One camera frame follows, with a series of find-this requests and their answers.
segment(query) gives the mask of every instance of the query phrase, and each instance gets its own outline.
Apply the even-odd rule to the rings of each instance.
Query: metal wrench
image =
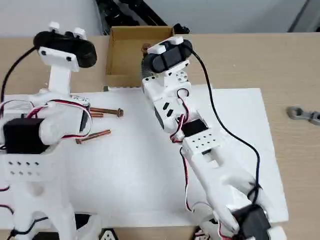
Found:
[[[303,111],[299,106],[290,106],[286,109],[288,116],[293,120],[308,120],[314,125],[320,126],[320,112],[318,111]]]

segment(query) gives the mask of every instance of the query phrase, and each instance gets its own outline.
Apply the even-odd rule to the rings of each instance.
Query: wooden table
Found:
[[[289,209],[284,229],[289,240],[314,238],[320,212],[320,127],[290,120],[286,107],[301,105],[320,111],[320,34],[197,34],[187,38],[206,64],[215,88],[261,88]],[[109,39],[90,40],[98,62],[72,75],[72,92],[99,92],[107,85]],[[0,79],[31,46],[30,38],[0,39]],[[192,83],[205,83],[194,58],[187,71]],[[33,53],[12,74],[7,93],[34,94],[46,87],[48,79],[49,68]],[[116,229],[120,240],[186,240],[192,231],[192,227]]]

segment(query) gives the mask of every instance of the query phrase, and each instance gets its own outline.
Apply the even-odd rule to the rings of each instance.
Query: copper screw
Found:
[[[103,118],[104,114],[102,112],[90,112],[92,118]]]
[[[119,108],[118,110],[113,110],[113,109],[90,107],[90,111],[96,112],[96,113],[114,114],[114,115],[117,115],[118,117],[122,117],[124,115],[124,111],[121,108]]]
[[[87,136],[85,138],[82,138],[82,139],[76,139],[75,142],[76,142],[76,144],[82,144],[82,142],[85,142],[85,141],[88,141],[88,140],[91,140],[91,139],[95,139],[95,138],[98,138],[98,137],[101,137],[101,136],[104,136],[104,135],[109,135],[109,134],[111,134],[111,130],[107,129],[107,130],[104,130],[104,131],[92,133],[89,136]]]
[[[144,43],[142,45],[141,52],[143,53],[144,56],[148,54],[148,48],[150,47],[151,47],[150,43]]]

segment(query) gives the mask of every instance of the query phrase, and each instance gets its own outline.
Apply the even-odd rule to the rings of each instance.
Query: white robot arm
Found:
[[[223,235],[221,232],[226,239],[286,239],[281,227],[271,228],[269,224],[267,215],[271,206],[263,189],[232,156],[231,146],[222,137],[220,128],[212,126],[192,102],[191,84],[183,71],[189,64],[191,53],[194,53],[192,44],[182,36],[171,37],[150,47],[142,62],[142,75],[148,76],[142,79],[142,85],[163,130],[170,134],[173,143],[182,144],[182,158],[188,161],[206,192],[213,219],[209,221],[205,217],[199,223],[200,227],[212,239],[219,239]],[[220,119],[218,121],[233,135]],[[229,186],[248,196],[252,204],[229,209],[223,197]],[[190,209],[187,197],[186,208],[191,212],[195,210]]]
[[[50,220],[60,240],[97,240],[101,232],[99,216],[91,215],[87,224],[76,228],[67,191],[66,157],[60,150],[62,139],[83,138],[90,133],[90,103],[87,98],[70,94],[70,77],[71,72],[96,63],[96,50],[82,29],[60,34],[57,23],[51,24],[50,31],[38,33],[33,44],[32,49],[51,66],[48,89],[30,96],[33,108],[28,112],[5,111],[14,100],[0,106],[0,143],[4,150],[0,160],[14,203],[14,230],[9,239],[34,239],[38,233],[34,224],[39,221],[35,217],[41,214],[46,216],[41,220]]]

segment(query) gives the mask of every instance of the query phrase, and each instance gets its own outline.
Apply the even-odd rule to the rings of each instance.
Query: cardboard box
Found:
[[[114,26],[111,29],[106,81],[109,87],[140,87],[142,45],[174,35],[169,26]]]

